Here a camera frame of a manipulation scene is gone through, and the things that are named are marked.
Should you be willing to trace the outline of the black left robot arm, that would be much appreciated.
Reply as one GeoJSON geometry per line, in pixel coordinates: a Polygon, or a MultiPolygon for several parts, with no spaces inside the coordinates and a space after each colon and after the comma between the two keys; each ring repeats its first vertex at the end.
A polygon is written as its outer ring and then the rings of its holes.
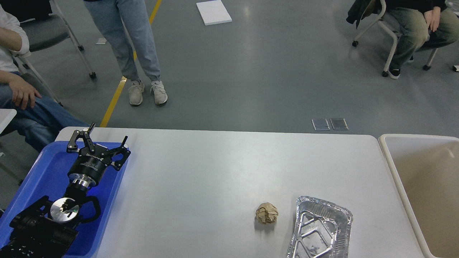
{"type": "Polygon", "coordinates": [[[131,151],[88,129],[39,154],[1,217],[2,258],[90,258],[108,223],[131,151]]]}

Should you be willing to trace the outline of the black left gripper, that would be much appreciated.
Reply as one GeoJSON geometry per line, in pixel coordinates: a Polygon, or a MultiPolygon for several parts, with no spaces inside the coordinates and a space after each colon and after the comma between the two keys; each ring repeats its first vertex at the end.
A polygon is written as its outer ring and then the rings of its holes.
{"type": "Polygon", "coordinates": [[[95,125],[92,123],[87,131],[75,130],[67,144],[67,153],[79,153],[67,174],[70,183],[80,184],[84,187],[98,186],[109,166],[120,171],[131,154],[131,151],[125,147],[127,135],[120,146],[113,149],[94,144],[90,138],[90,133],[95,125]],[[78,148],[77,139],[82,139],[85,144],[84,148],[78,148]]]}

